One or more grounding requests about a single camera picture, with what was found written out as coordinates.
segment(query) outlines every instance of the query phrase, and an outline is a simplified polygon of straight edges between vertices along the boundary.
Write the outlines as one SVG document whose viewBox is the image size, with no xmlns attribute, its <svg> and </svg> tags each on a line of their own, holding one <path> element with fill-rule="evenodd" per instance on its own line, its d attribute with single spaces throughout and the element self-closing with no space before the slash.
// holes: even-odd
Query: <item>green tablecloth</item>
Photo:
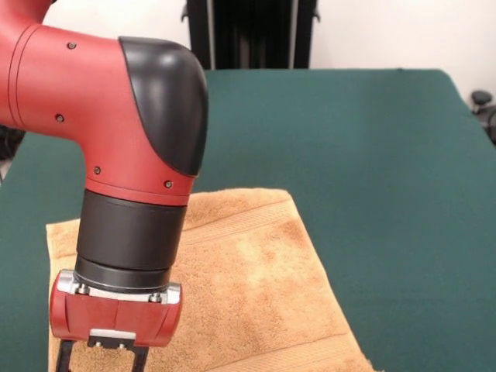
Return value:
<svg viewBox="0 0 496 372">
<path fill-rule="evenodd" d="M 496 154 L 445 74 L 215 71 L 208 87 L 195 190 L 289 190 L 377 369 L 496 368 Z M 26 137 L 0 191 L 1 371 L 47 370 L 45 224 L 78 217 L 83 187 L 73 143 Z"/>
</svg>

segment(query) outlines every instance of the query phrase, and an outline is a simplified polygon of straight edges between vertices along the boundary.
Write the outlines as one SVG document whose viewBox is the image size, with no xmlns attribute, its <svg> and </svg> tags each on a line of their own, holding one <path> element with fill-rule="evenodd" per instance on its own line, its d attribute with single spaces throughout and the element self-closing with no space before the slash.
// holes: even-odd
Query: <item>orange towel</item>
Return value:
<svg viewBox="0 0 496 372">
<path fill-rule="evenodd" d="M 50 287 L 72 269 L 79 221 L 48 225 Z M 191 196 L 172 281 L 184 307 L 146 372 L 372 372 L 291 196 L 235 189 Z M 50 335 L 49 367 L 58 341 Z M 129 372 L 133 354 L 77 343 L 72 372 Z"/>
</svg>

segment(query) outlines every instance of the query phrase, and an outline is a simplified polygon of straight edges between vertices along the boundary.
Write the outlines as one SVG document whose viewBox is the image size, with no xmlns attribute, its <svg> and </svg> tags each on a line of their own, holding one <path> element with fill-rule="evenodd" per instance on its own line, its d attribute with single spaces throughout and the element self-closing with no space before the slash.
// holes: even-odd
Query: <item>screw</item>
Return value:
<svg viewBox="0 0 496 372">
<path fill-rule="evenodd" d="M 160 296 L 160 293 L 154 293 L 150 296 L 150 302 L 161 302 L 162 297 Z"/>
<path fill-rule="evenodd" d="M 79 288 L 77 289 L 78 294 L 80 295 L 86 295 L 89 293 L 89 288 L 86 284 L 81 284 Z"/>
</svg>

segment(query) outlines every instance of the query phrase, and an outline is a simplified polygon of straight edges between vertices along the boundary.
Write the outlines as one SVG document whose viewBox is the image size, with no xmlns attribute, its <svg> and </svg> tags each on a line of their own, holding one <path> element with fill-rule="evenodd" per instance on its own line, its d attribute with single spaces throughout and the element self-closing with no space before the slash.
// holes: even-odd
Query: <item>red robot arm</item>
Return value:
<svg viewBox="0 0 496 372">
<path fill-rule="evenodd" d="M 174 332 L 181 289 L 169 276 L 202 164 L 208 99 L 190 50 L 44 26 L 51 4 L 0 0 L 0 123 L 72 140 L 84 154 L 77 262 L 50 299 L 65 370 L 67 342 L 164 346 Z M 152 320 L 136 322 L 135 312 Z"/>
</svg>

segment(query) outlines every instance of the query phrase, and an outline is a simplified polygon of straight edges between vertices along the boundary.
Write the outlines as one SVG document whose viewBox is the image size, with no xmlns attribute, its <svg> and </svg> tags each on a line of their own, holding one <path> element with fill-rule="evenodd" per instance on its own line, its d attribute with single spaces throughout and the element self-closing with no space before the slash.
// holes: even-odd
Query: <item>black frame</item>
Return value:
<svg viewBox="0 0 496 372">
<path fill-rule="evenodd" d="M 209 39 L 207 0 L 187 0 L 191 50 L 206 70 L 307 69 L 317 0 L 298 0 L 293 66 L 290 64 L 293 0 L 212 0 L 215 65 Z"/>
</svg>

